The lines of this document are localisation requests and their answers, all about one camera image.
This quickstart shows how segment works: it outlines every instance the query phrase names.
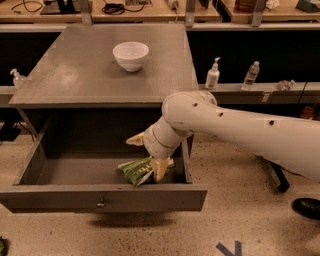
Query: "plastic bottle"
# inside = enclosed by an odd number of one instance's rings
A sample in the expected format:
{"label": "plastic bottle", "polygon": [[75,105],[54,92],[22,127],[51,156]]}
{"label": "plastic bottle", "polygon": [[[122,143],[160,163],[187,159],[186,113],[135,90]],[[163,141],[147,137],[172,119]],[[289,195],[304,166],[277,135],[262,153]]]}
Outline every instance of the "plastic bottle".
{"label": "plastic bottle", "polygon": [[244,78],[244,82],[242,85],[242,90],[249,90],[250,86],[252,86],[254,84],[254,82],[257,79],[257,76],[259,74],[260,71],[260,66],[259,66],[259,61],[255,61],[250,67],[249,70],[247,72],[246,77]]}
{"label": "plastic bottle", "polygon": [[214,59],[212,68],[208,71],[207,80],[206,80],[206,88],[208,89],[216,89],[218,86],[218,80],[220,76],[220,71],[218,69],[219,59],[220,57]]}
{"label": "plastic bottle", "polygon": [[10,74],[13,75],[13,84],[19,89],[23,80],[27,80],[27,78],[21,75],[16,68],[11,69]]}

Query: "pump bottle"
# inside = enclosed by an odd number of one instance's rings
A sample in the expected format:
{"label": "pump bottle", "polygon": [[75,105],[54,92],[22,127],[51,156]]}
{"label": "pump bottle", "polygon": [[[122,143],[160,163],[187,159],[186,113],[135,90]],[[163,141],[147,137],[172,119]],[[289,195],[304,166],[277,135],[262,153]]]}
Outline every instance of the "pump bottle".
{"label": "pump bottle", "polygon": [[27,79],[25,76],[21,75],[16,68],[11,69],[10,74],[13,75],[13,84],[18,89],[21,87],[23,80]]}
{"label": "pump bottle", "polygon": [[217,57],[214,59],[212,68],[208,71],[206,85],[205,85],[207,89],[217,89],[218,80],[220,76],[220,71],[218,69],[219,59],[220,57]]}

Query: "tile floor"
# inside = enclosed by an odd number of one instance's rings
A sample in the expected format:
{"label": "tile floor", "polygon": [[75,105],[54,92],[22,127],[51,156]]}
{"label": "tile floor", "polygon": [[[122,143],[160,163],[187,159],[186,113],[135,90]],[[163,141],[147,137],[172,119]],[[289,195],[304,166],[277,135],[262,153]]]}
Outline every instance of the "tile floor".
{"label": "tile floor", "polygon": [[[31,144],[22,131],[0,145],[1,187],[13,183]],[[203,134],[191,167],[194,183],[209,184],[201,212],[13,214],[0,206],[0,236],[9,256],[320,255],[320,221],[291,209],[295,198],[320,199],[318,183],[286,173],[291,187],[279,193],[269,163]]]}

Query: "cable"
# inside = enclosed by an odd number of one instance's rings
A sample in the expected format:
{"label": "cable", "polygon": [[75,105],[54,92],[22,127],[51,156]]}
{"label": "cable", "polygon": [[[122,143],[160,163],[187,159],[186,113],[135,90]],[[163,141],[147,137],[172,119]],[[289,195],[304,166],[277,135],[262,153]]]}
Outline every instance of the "cable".
{"label": "cable", "polygon": [[147,4],[147,0],[144,0],[143,5],[141,6],[140,9],[138,10],[130,10],[127,9],[123,4],[108,4],[105,0],[103,0],[106,4],[105,6],[102,8],[102,12],[105,14],[109,14],[109,15],[121,15],[122,13],[124,13],[125,11],[128,12],[140,12],[144,6]]}
{"label": "cable", "polygon": [[33,137],[32,132],[31,132],[27,127],[25,127],[24,125],[22,125],[22,123],[21,123],[20,121],[19,121],[18,123],[20,124],[20,126],[21,126],[23,129],[25,129],[28,133],[30,133],[31,138],[32,138],[32,142],[34,142],[34,137]]}
{"label": "cable", "polygon": [[[39,8],[37,8],[37,9],[35,9],[35,10],[29,10],[29,9],[28,9],[28,7],[27,7],[27,4],[28,4],[28,3],[36,3],[36,4],[39,4],[39,5],[40,5],[40,7],[39,7]],[[17,4],[17,5],[15,5],[15,6],[13,6],[13,7],[11,8],[11,11],[12,11],[12,12],[14,12],[14,13],[21,14],[21,11],[15,11],[15,10],[14,10],[15,8],[19,7],[20,5],[23,5],[23,6],[24,6],[24,8],[27,10],[27,12],[30,12],[30,13],[35,13],[35,12],[39,11],[39,10],[43,7],[43,4],[42,4],[42,3],[40,3],[40,2],[37,2],[37,1],[25,1],[25,0],[22,0],[22,3],[20,3],[20,4]]]}

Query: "black shoe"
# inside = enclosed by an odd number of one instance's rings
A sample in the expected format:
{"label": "black shoe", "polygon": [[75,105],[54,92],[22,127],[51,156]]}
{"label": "black shoe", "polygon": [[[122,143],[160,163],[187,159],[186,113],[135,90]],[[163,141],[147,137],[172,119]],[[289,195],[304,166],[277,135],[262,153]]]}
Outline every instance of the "black shoe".
{"label": "black shoe", "polygon": [[294,200],[292,207],[305,217],[320,220],[320,200],[312,198],[298,198]]}

